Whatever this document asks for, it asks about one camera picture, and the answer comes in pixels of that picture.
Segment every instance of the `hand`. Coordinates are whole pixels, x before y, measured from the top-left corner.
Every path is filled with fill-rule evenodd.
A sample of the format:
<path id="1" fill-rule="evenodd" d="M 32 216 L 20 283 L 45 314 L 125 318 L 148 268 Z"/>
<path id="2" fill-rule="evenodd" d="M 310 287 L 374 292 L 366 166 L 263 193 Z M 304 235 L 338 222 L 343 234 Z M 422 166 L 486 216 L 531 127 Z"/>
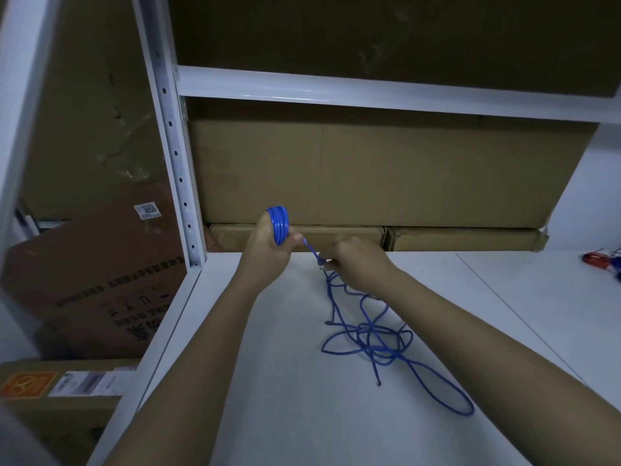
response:
<path id="1" fill-rule="evenodd" d="M 341 240 L 319 253 L 326 271 L 336 271 L 341 280 L 357 291 L 384 299 L 387 282 L 401 270 L 394 266 L 384 250 L 358 237 Z"/>
<path id="2" fill-rule="evenodd" d="M 264 212 L 246 243 L 234 280 L 259 294 L 283 273 L 291 251 L 302 241 L 302 234 L 290 227 L 288 237 L 277 246 L 269 214 Z"/>

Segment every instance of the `label sticker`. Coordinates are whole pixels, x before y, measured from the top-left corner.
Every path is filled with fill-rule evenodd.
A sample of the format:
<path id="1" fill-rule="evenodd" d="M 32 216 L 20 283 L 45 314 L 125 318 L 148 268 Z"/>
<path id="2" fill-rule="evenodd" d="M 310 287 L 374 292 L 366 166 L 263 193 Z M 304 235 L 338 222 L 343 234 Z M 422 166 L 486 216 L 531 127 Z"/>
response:
<path id="1" fill-rule="evenodd" d="M 67 371 L 49 397 L 122 396 L 135 371 Z"/>
<path id="2" fill-rule="evenodd" d="M 153 202 L 135 205 L 134 209 L 142 220 L 161 217 L 161 212 L 159 212 L 159 209 L 157 209 L 157 206 Z"/>
<path id="3" fill-rule="evenodd" d="M 57 372 L 17 373 L 0 388 L 0 396 L 22 399 L 41 397 L 57 374 Z"/>

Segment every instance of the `tangled blue cable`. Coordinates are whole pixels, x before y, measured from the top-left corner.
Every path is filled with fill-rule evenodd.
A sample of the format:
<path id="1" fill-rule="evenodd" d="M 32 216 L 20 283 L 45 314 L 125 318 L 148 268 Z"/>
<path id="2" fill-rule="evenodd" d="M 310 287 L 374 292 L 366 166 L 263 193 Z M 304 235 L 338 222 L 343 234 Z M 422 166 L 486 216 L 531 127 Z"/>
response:
<path id="1" fill-rule="evenodd" d="M 276 241 L 276 245 L 281 245 L 286 239 L 287 234 L 289 233 L 289 215 L 287 214 L 287 210 L 283 206 L 275 206 L 270 207 L 268 209 L 269 217 L 272 222 L 272 227 L 274 228 L 274 240 Z M 319 258 L 317 252 L 306 242 L 304 239 L 304 243 L 306 246 L 313 252 L 315 258 L 317 258 L 317 262 L 319 265 L 323 265 L 325 262 Z M 323 353 L 328 353 L 329 355 L 354 355 L 355 353 L 364 353 L 369 360 L 371 360 L 371 364 L 373 365 L 373 372 L 375 373 L 375 378 L 377 379 L 377 385 L 381 386 L 381 381 L 379 379 L 379 373 L 377 372 L 377 366 L 389 366 L 394 363 L 395 360 L 402 360 L 407 363 L 407 365 L 412 370 L 412 373 L 416 376 L 416 379 L 419 381 L 420 385 L 423 386 L 423 389 L 427 391 L 433 400 L 446 407 L 451 412 L 456 413 L 457 415 L 461 415 L 464 417 L 470 417 L 474 414 L 474 404 L 459 387 L 457 387 L 454 383 L 446 379 L 446 377 L 442 376 L 438 371 L 434 370 L 428 365 L 421 363 L 419 361 L 410 360 L 405 357 L 404 353 L 409 348 L 409 346 L 414 341 L 414 333 L 413 331 L 406 329 L 406 325 L 403 324 L 399 330 L 391 329 L 390 327 L 379 325 L 379 320 L 384 316 L 385 313 L 388 312 L 388 305 L 385 306 L 384 310 L 373 320 L 369 317 L 369 315 L 365 311 L 364 301 L 367 299 L 376 299 L 373 296 L 369 296 L 368 294 L 359 293 L 357 291 L 352 291 L 347 287 L 345 283 L 335 284 L 334 280 L 338 277 L 337 272 L 331 272 L 328 274 L 323 268 L 321 269 L 325 274 L 325 281 L 327 284 L 328 290 L 328 298 L 332 303 L 332 318 L 329 321 L 326 321 L 326 325 L 328 326 L 337 326 L 342 328 L 341 331 L 332 334 L 328 339 L 323 343 L 321 347 L 321 351 Z M 333 288 L 343 288 L 346 294 L 351 296 L 361 296 L 360 298 L 360 310 L 362 311 L 366 322 L 362 322 L 357 326 L 352 324 L 347 324 L 343 315 L 341 315 L 341 311 L 338 308 L 336 301 L 334 300 L 334 295 L 332 293 Z M 395 349 L 389 347 L 382 337 L 390 336 L 394 337 L 396 341 L 397 347 Z M 326 345 L 330 343 L 332 339 L 338 336 L 347 336 L 352 342 L 358 345 L 357 349 L 349 350 L 346 352 L 333 352 L 331 350 L 326 349 Z M 375 338 L 379 341 L 378 344 L 373 344 L 371 342 L 371 336 L 375 336 Z M 466 401 L 468 404 L 468 410 L 460 411 L 446 404 L 446 402 L 439 399 L 433 392 L 429 390 L 427 385 L 423 382 L 422 378 L 416 371 L 415 367 L 425 368 L 429 370 L 434 375 L 438 376 L 443 382 L 445 382 L 448 386 L 453 388 L 457 393 Z"/>

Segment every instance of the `orange label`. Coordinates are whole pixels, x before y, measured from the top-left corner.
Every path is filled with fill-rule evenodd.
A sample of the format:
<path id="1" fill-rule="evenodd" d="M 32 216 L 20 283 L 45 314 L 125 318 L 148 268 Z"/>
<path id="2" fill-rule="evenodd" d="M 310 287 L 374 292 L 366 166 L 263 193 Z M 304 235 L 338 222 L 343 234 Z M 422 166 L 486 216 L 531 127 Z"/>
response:
<path id="1" fill-rule="evenodd" d="M 58 373 L 18 373 L 0 388 L 0 396 L 8 398 L 40 397 Z"/>

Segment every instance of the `white label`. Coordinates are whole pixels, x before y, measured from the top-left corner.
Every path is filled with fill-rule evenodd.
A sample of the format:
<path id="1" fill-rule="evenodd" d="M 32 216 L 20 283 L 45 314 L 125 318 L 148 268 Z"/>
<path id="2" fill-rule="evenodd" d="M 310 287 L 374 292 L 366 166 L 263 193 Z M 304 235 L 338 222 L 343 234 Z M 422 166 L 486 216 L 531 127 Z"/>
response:
<path id="1" fill-rule="evenodd" d="M 134 370 L 67 371 L 49 397 L 122 396 L 134 379 Z"/>
<path id="2" fill-rule="evenodd" d="M 134 209 L 142 220 L 161 217 L 161 212 L 159 212 L 154 202 L 135 205 Z"/>

